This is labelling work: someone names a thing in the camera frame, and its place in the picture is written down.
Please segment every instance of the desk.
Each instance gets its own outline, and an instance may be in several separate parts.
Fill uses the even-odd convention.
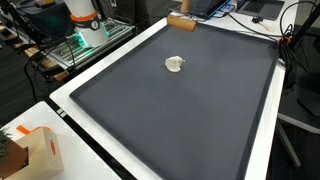
[[[284,8],[290,4],[297,2],[296,0],[288,0]],[[288,11],[288,14],[284,18],[283,25],[286,27],[288,24],[294,24],[295,14],[297,7],[293,7]],[[251,22],[252,17],[245,16],[237,13],[232,15],[244,23],[245,25],[253,28],[254,30],[267,33],[263,27],[253,24]],[[280,34],[279,20],[277,21],[265,21],[266,24],[275,29],[275,34]],[[220,28],[247,31],[240,25],[236,24],[230,17],[221,19],[211,19],[205,22],[205,24],[216,26]],[[160,179],[151,169],[144,165],[137,157],[129,152],[124,146],[122,146],[114,137],[112,137],[107,131],[105,131],[100,125],[98,125],[89,115],[87,115],[80,107],[78,107],[69,97],[70,93],[84,84],[86,81],[94,77],[103,69],[117,61],[124,54],[130,52],[133,48],[138,46],[141,42],[152,36],[166,25],[166,19],[160,20],[158,23],[147,29],[145,32],[132,39],[121,48],[108,55],[97,64],[78,75],[72,81],[62,86],[50,95],[50,98],[58,104],[72,119],[74,119],[83,129],[88,132],[100,145],[108,151],[115,159],[117,159],[130,173],[132,173],[137,179]],[[258,127],[256,140],[253,145],[248,169],[246,173],[246,179],[248,180],[260,180],[265,179],[268,161],[271,151],[272,139],[274,134],[274,128],[277,119],[277,112],[280,102],[280,96],[282,91],[282,84],[284,79],[284,69],[277,65],[269,92],[266,98],[265,107],[261,116],[260,124]]]
[[[27,129],[46,126],[57,134],[64,171],[52,180],[121,179],[45,102],[36,104],[4,126],[13,140],[23,137],[15,129],[18,125]]]

